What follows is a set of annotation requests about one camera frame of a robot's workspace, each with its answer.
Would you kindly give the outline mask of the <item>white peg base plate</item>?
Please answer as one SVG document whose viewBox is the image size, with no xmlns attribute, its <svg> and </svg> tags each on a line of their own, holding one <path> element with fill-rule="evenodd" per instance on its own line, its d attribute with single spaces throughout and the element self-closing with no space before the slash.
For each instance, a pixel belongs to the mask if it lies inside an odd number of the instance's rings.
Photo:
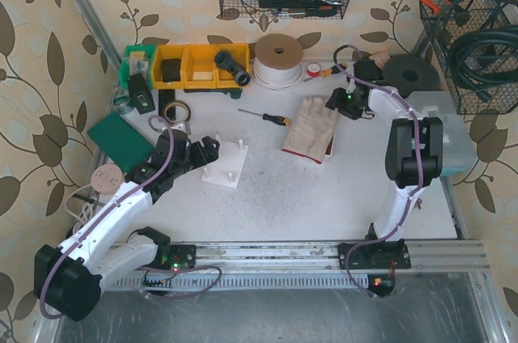
<svg viewBox="0 0 518 343">
<path fill-rule="evenodd" d="M 242 176 L 249 146 L 239 138 L 237 142 L 222 140 L 215 134 L 219 142 L 219 158 L 202 169 L 201 181 L 207 184 L 236 189 Z"/>
</svg>

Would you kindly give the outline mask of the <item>beige work glove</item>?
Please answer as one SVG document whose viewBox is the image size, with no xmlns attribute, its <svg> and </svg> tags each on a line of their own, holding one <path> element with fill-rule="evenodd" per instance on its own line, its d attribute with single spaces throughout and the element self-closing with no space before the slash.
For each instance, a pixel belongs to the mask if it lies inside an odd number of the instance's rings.
<svg viewBox="0 0 518 343">
<path fill-rule="evenodd" d="M 321 97 L 305 98 L 282 146 L 282 151 L 322 164 L 335 134 L 339 112 Z"/>
</svg>

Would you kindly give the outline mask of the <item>white spring tray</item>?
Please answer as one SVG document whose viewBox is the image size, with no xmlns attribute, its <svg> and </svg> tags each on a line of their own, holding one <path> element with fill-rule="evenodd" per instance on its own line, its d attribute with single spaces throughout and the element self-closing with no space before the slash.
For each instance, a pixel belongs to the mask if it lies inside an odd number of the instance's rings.
<svg viewBox="0 0 518 343">
<path fill-rule="evenodd" d="M 325 155 L 324 155 L 324 158 L 322 160 L 322 163 L 327 163 L 330 160 L 330 158 L 331 158 L 331 156 L 333 154 L 335 136 L 336 136 L 336 134 L 334 134 L 332 136 L 332 138 L 329 141 L 329 144 L 326 147 L 326 151 L 325 151 Z"/>
</svg>

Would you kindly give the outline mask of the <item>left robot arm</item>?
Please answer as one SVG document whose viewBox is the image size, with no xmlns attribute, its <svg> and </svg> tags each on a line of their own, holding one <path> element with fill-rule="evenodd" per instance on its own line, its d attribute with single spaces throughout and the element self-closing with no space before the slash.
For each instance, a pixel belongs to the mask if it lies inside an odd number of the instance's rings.
<svg viewBox="0 0 518 343">
<path fill-rule="evenodd" d="M 34 261 L 33 292 L 42 316 L 84 319 L 113 283 L 135 269 L 174 275 L 194 271 L 193 264 L 173 256 L 170 237 L 152 227 L 137 229 L 119 247 L 114 243 L 176 179 L 215 162 L 219 147 L 212 137 L 192 142 L 187 133 L 166 129 L 149 157 L 131 168 L 97 214 L 58 246 L 41 247 Z"/>
</svg>

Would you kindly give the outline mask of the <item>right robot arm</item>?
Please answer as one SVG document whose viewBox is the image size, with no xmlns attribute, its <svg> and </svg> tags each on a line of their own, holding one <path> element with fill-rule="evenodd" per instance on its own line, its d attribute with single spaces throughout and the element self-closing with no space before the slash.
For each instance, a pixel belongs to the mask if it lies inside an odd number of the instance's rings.
<svg viewBox="0 0 518 343">
<path fill-rule="evenodd" d="M 443 167 L 443 122 L 424 116 L 403 99 L 398 90 L 381 86 L 348 72 L 338 63 L 338 53 L 357 48 L 343 45 L 333 52 L 336 69 L 367 90 L 367 108 L 390 123 L 384 157 L 391 181 L 378 218 L 363 241 L 338 245 L 340 269 L 408 269 L 410 261 L 404 235 L 407 217 L 420 195 L 441 175 Z"/>
</svg>

